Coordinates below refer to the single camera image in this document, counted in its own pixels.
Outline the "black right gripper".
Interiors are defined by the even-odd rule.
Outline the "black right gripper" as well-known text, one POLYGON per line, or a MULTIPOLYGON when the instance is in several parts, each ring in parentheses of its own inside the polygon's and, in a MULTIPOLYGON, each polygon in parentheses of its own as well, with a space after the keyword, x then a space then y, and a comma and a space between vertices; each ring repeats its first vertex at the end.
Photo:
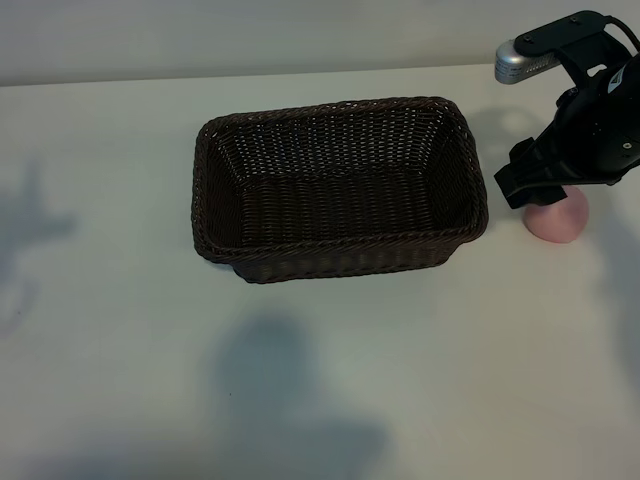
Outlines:
POLYGON ((575 93, 556 102, 544 135, 509 152, 494 178, 509 207, 549 206, 560 185, 617 183, 639 163, 639 57, 605 64, 595 75, 564 61, 575 93))

